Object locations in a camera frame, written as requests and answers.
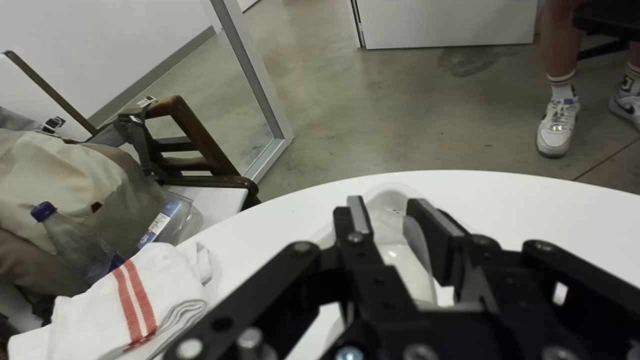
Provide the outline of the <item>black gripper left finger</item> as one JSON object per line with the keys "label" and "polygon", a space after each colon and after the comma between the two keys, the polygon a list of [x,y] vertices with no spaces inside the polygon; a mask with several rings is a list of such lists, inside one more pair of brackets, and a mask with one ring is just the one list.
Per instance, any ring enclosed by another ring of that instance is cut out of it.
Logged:
{"label": "black gripper left finger", "polygon": [[329,247],[297,240],[274,254],[166,349],[164,360],[286,360],[320,309],[336,303],[345,330],[319,360],[400,354],[400,277],[375,244],[363,195],[333,209]]}

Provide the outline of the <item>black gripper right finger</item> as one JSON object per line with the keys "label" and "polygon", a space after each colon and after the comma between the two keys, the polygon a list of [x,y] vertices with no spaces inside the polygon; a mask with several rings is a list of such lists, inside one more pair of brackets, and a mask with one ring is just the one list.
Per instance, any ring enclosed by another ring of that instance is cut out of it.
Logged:
{"label": "black gripper right finger", "polygon": [[507,250],[424,197],[406,215],[452,290],[452,307],[424,313],[444,360],[639,360],[639,286],[546,240]]}

